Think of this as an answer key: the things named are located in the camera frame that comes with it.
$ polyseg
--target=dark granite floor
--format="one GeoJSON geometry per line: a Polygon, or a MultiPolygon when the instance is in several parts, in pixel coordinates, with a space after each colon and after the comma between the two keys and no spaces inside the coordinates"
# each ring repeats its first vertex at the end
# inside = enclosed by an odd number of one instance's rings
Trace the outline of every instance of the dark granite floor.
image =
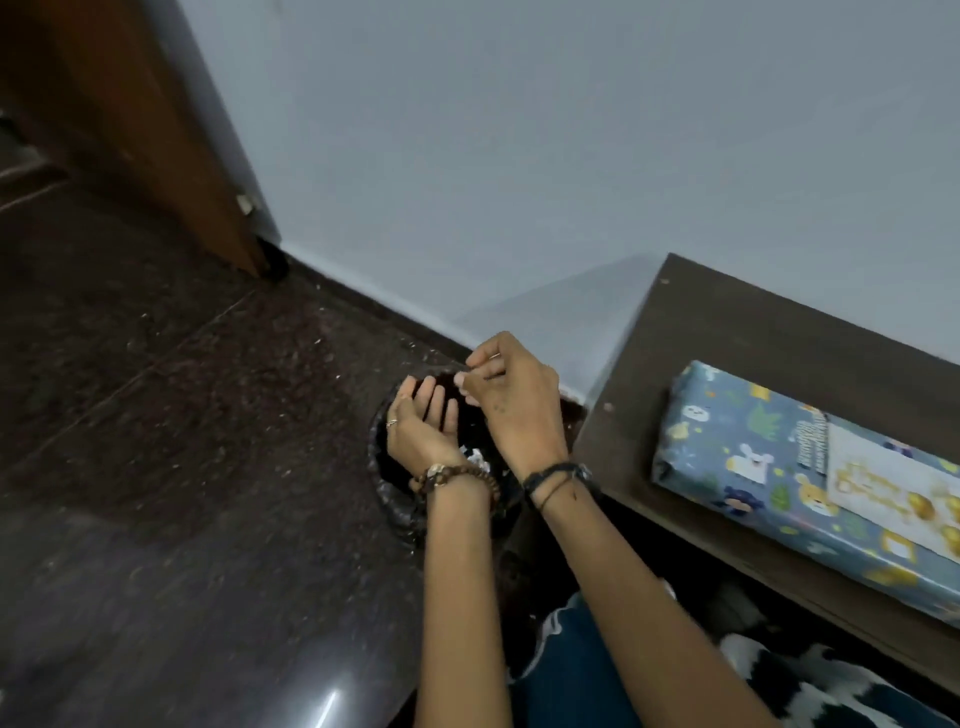
{"type": "Polygon", "coordinates": [[[74,186],[0,215],[0,725],[386,724],[421,582],[363,445],[446,362],[74,186]]]}

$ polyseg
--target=black bracelet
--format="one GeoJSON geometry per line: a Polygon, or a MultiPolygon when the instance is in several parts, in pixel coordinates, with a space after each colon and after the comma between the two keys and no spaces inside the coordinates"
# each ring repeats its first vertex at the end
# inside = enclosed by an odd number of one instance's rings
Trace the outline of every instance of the black bracelet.
{"type": "Polygon", "coordinates": [[[535,508],[536,505],[534,504],[534,491],[539,488],[544,480],[554,473],[570,473],[571,476],[577,478],[577,480],[592,490],[593,476],[590,474],[590,471],[586,465],[582,465],[580,463],[557,463],[556,465],[551,465],[545,470],[541,470],[539,473],[533,473],[523,481],[523,493],[525,496],[527,496],[527,500],[530,501],[530,504],[534,505],[535,508]]]}

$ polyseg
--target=wooden door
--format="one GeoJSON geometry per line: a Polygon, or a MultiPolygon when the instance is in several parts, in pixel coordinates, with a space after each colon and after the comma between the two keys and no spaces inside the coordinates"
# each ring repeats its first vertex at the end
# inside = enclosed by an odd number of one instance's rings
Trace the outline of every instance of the wooden door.
{"type": "Polygon", "coordinates": [[[0,0],[0,106],[55,164],[133,182],[211,252],[268,273],[135,0],[0,0]]]}

